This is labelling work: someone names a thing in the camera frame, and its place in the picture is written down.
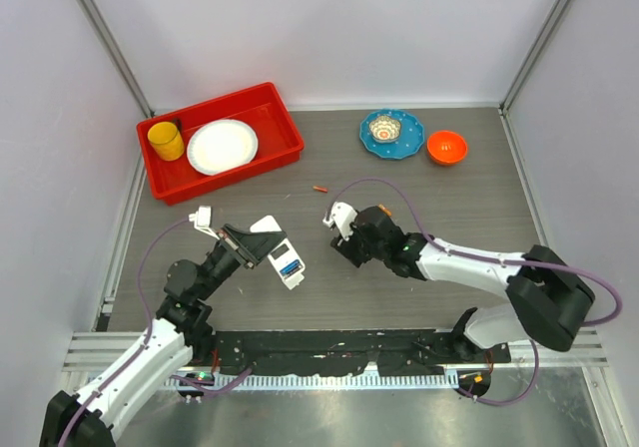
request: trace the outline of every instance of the blue plate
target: blue plate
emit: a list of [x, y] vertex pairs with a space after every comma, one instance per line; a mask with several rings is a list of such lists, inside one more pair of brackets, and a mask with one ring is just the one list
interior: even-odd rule
[[[387, 115], [401, 122], [401, 133], [399, 138], [391, 143], [380, 143], [377, 141], [368, 126], [378, 116]], [[384, 160], [403, 160], [415, 155], [423, 146], [426, 135], [423, 124], [419, 120], [402, 110], [379, 110], [370, 113], [359, 125], [359, 138], [371, 153], [378, 155]]]

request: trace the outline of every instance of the orange bowl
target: orange bowl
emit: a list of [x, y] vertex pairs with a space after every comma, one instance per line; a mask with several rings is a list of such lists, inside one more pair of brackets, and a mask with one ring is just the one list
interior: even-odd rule
[[433, 161], [450, 166], [462, 161], [468, 154], [466, 140], [453, 131], [437, 131], [430, 135], [426, 148]]

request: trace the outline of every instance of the metal floor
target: metal floor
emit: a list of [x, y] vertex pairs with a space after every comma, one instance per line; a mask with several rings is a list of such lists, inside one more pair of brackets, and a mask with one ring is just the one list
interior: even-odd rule
[[[494, 372], [492, 398], [531, 370]], [[202, 404], [156, 396], [118, 447], [595, 447], [606, 445], [581, 369], [543, 370], [525, 402], [490, 407], [452, 390], [231, 393]]]

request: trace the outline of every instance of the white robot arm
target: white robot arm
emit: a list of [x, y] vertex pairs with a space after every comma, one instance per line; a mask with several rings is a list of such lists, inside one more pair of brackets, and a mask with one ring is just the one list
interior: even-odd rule
[[228, 224], [213, 230], [209, 207], [200, 207], [189, 220], [195, 229], [217, 241], [212, 252], [202, 264], [185, 259], [174, 262], [167, 273], [167, 297], [152, 321], [151, 332], [145, 330], [75, 396], [60, 391], [53, 397], [40, 447], [61, 445], [61, 436], [77, 413], [67, 447], [115, 445], [136, 412], [167, 378], [212, 350], [214, 332], [206, 323], [211, 308], [202, 301], [240, 266], [253, 268], [268, 258], [288, 289], [304, 279], [304, 262], [272, 216], [253, 224], [250, 231]]
[[452, 348], [462, 355], [464, 349], [485, 350], [529, 337], [546, 347], [568, 350], [594, 301], [592, 291], [574, 274], [536, 272], [505, 262], [541, 256], [537, 260], [563, 264], [548, 247], [535, 246], [529, 253], [490, 252], [436, 238], [437, 247], [421, 233], [404, 234], [382, 206], [358, 212], [335, 203], [323, 224], [338, 230], [331, 245], [357, 267], [376, 258], [402, 277], [457, 282], [503, 298], [502, 305], [469, 309], [459, 319], [455, 329], [463, 337]]

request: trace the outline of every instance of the small bowl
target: small bowl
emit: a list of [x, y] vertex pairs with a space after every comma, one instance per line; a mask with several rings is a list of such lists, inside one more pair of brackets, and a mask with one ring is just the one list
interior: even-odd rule
[[430, 135], [426, 148], [433, 161], [451, 166], [462, 161], [468, 154], [466, 140], [453, 131], [437, 131]]
[[394, 143], [401, 134], [401, 121], [388, 115], [379, 115], [370, 122], [368, 130], [378, 143]]

